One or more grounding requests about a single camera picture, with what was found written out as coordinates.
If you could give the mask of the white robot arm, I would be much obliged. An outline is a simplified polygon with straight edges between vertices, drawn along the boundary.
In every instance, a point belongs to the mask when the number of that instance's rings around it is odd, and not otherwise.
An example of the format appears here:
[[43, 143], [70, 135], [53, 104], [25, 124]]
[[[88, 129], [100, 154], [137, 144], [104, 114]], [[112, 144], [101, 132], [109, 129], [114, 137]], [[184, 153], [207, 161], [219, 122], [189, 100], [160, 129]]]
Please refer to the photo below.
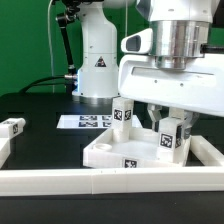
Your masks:
[[[208, 44], [220, 0], [62, 0], [83, 31], [77, 97], [121, 95], [157, 106], [224, 117], [224, 52]], [[150, 27], [116, 40], [103, 9], [135, 4]]]

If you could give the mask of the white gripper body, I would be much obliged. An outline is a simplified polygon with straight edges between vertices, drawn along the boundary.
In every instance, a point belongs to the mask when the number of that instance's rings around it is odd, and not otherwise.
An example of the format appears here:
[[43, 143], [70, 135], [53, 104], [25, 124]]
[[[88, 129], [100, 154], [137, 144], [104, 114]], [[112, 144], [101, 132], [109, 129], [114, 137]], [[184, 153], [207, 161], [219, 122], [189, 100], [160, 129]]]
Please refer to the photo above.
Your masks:
[[224, 55], [190, 60], [184, 70], [159, 69], [154, 57], [125, 55], [118, 89], [136, 101], [224, 117]]

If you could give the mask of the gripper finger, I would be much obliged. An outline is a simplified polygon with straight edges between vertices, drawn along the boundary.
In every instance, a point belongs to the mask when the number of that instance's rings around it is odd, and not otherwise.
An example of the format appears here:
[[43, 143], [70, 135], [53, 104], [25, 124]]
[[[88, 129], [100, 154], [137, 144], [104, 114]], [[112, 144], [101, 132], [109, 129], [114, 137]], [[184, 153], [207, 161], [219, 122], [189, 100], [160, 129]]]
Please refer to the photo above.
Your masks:
[[162, 119], [160, 111], [162, 107], [160, 105], [148, 104], [147, 111], [152, 121], [152, 130], [158, 130], [158, 122]]
[[183, 125], [182, 137], [188, 139], [191, 134], [191, 129], [196, 121], [199, 119], [200, 114], [197, 112], [184, 111], [183, 112]]

